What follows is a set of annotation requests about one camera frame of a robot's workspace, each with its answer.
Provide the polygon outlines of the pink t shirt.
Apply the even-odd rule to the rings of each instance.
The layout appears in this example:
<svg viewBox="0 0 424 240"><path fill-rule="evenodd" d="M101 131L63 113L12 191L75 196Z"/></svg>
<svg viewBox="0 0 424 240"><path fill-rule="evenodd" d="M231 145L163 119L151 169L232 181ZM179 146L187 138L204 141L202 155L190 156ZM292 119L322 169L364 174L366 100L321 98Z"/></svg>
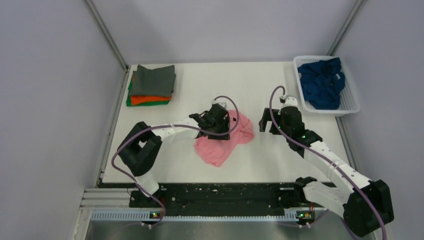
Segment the pink t shirt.
<svg viewBox="0 0 424 240"><path fill-rule="evenodd" d="M214 167L220 167L229 158L237 145L248 144L255 135L253 124L241 112L237 113L231 109L228 111L230 117L230 127L235 130L230 133L229 140L215 140L207 137L200 137L194 144L197 155L206 163Z"/></svg>

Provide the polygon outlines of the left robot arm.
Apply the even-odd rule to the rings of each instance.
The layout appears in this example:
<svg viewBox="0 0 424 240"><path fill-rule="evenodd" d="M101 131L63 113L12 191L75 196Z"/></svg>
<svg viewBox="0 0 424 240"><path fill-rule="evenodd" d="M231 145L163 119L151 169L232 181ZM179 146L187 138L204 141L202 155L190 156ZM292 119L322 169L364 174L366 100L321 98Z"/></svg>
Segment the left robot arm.
<svg viewBox="0 0 424 240"><path fill-rule="evenodd" d="M142 190L141 200L149 207L160 202L159 184L151 169L163 144L207 137L230 139L230 115L223 103L209 110L193 113L168 125L149 126L141 121L134 125L117 149L117 156L130 170L134 183Z"/></svg>

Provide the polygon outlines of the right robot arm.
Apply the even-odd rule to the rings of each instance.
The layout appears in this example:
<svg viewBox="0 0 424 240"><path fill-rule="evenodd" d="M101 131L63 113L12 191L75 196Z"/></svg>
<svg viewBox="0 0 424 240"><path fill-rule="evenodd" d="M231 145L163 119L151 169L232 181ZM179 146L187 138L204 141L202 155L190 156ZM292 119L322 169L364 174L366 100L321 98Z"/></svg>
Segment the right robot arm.
<svg viewBox="0 0 424 240"><path fill-rule="evenodd" d="M284 136L291 150L335 185L328 187L313 177L298 178L293 192L297 205L317 203L337 214L356 236L365 237L380 229L382 239L388 239L386 224L394 220L394 210L390 188L383 180L369 179L334 154L322 137L305 128L296 106L265 108L259 121L260 132L265 131L268 122L272 123L270 133Z"/></svg>

